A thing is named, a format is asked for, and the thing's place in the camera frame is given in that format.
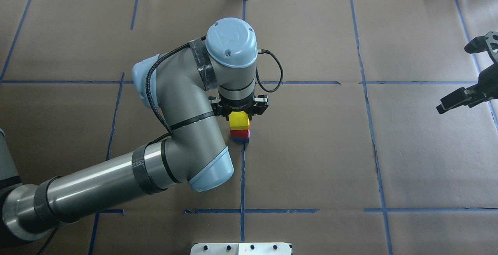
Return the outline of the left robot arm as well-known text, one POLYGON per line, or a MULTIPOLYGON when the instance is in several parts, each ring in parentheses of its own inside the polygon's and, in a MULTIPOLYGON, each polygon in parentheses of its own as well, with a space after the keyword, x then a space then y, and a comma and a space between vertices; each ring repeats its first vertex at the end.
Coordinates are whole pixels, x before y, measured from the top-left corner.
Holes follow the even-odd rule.
POLYGON ((39 185, 14 183, 1 193, 1 248, 31 244, 82 218, 186 183, 214 189, 234 172, 217 119, 247 123, 269 105, 256 95, 260 49, 242 18, 213 22, 202 37, 132 67, 132 83, 156 120, 156 137, 130 152, 39 185))

